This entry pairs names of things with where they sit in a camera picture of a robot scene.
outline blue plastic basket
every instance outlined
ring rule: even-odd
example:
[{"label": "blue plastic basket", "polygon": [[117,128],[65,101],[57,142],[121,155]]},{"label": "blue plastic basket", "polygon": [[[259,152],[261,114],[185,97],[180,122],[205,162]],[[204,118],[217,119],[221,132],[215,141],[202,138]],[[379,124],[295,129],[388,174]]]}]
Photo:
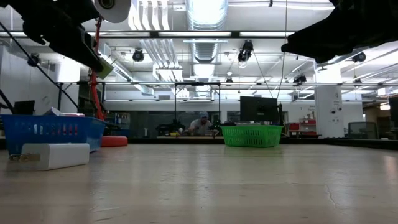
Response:
[{"label": "blue plastic basket", "polygon": [[101,147],[105,122],[89,117],[1,115],[8,153],[20,154],[25,143],[88,143]]}]

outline tape roll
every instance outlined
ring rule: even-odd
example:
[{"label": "tape roll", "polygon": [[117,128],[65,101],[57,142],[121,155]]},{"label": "tape roll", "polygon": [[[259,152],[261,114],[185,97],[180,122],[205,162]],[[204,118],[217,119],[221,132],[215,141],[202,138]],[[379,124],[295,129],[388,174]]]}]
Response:
[{"label": "tape roll", "polygon": [[105,20],[118,23],[129,16],[131,0],[95,0],[94,4]]}]

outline green plastic basket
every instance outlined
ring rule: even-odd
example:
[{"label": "green plastic basket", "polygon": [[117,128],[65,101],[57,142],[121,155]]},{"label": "green plastic basket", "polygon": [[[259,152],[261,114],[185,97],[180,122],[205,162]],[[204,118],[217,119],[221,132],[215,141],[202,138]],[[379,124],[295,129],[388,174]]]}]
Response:
[{"label": "green plastic basket", "polygon": [[274,147],[279,145],[282,126],[224,126],[224,141],[227,146]]}]

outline man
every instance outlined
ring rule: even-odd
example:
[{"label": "man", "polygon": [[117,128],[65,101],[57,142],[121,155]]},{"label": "man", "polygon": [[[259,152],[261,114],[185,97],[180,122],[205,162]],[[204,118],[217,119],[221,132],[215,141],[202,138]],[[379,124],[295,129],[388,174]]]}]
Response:
[{"label": "man", "polygon": [[209,114],[206,111],[200,112],[200,119],[192,121],[191,126],[188,130],[196,135],[204,136],[210,129],[211,122],[208,121]]}]

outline red pole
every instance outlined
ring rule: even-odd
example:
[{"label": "red pole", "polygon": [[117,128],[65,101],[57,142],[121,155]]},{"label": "red pole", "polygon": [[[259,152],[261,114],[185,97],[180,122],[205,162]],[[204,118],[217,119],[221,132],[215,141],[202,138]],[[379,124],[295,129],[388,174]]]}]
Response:
[{"label": "red pole", "polygon": [[[98,54],[98,46],[100,45],[101,23],[102,23],[102,17],[99,17],[96,22],[96,25],[95,25],[96,26],[95,41],[97,42],[97,44],[94,47],[94,52],[96,54]],[[94,104],[97,107],[97,112],[96,112],[95,116],[96,116],[96,118],[104,121],[105,117],[104,117],[104,114],[102,113],[102,108],[101,108],[101,104],[100,104],[100,99],[98,98],[96,85],[97,85],[97,74],[94,72],[93,69],[91,69],[90,89],[91,89],[91,93],[93,94]]]}]

